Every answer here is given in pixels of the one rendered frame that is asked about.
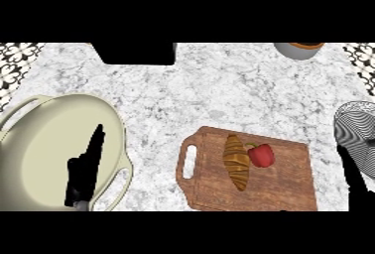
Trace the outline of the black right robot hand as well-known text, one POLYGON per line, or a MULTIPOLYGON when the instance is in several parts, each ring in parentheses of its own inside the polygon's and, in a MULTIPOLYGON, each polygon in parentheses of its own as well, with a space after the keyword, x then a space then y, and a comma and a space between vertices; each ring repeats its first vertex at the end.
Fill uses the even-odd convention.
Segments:
POLYGON ((342 146, 336 146, 340 157, 343 178, 348 184, 348 210, 375 212, 375 192, 367 189, 354 160, 342 146))

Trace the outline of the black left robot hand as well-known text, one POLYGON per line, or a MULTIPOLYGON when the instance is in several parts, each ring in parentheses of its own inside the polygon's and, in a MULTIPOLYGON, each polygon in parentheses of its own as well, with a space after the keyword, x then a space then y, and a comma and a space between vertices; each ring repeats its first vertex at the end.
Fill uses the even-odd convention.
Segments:
POLYGON ((91 201, 92 199, 103 137, 101 125, 97 125, 85 152, 76 158, 67 159, 69 179, 64 206, 73 207, 75 201, 91 201))

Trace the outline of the brown wooden cutting board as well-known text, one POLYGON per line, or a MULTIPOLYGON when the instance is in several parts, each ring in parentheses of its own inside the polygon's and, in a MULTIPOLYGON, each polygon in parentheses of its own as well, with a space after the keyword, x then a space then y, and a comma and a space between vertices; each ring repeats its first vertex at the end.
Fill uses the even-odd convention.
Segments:
POLYGON ((179 146, 175 181, 188 206, 199 210, 315 211, 308 148, 302 143, 202 126, 179 146), (230 134, 243 144, 268 144, 275 156, 265 169, 249 165, 243 191, 222 163, 230 134))

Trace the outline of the golden brown croissant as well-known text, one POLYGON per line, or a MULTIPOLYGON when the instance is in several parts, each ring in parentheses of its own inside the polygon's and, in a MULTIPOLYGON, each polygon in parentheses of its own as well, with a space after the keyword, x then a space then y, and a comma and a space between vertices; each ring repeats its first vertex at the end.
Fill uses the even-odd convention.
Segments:
POLYGON ((249 179, 250 159, 238 137, 230 134, 224 144, 222 163, 237 191, 243 191, 249 179))

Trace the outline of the red bell pepper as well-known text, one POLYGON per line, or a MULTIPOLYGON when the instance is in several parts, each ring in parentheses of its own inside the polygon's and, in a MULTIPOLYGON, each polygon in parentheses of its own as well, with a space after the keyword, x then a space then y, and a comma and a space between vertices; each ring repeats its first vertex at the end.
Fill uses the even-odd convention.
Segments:
POLYGON ((275 161, 271 146, 268 144, 256 145, 255 143, 246 143, 246 146, 249 146, 247 155, 253 166, 266 168, 275 161))

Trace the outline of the black appliance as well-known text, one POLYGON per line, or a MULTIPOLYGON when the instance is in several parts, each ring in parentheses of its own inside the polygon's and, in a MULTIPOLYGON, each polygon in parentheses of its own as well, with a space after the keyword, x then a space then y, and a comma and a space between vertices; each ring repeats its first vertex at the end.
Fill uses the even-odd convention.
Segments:
POLYGON ((92 43, 106 64, 173 65, 175 43, 92 43))

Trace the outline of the grey pot with orange rim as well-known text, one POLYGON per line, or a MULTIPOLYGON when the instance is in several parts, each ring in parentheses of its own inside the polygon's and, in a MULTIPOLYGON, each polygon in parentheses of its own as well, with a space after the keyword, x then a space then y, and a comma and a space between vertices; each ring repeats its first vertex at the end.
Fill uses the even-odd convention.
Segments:
POLYGON ((317 53, 323 43, 274 43, 280 54, 292 60, 308 60, 317 53))

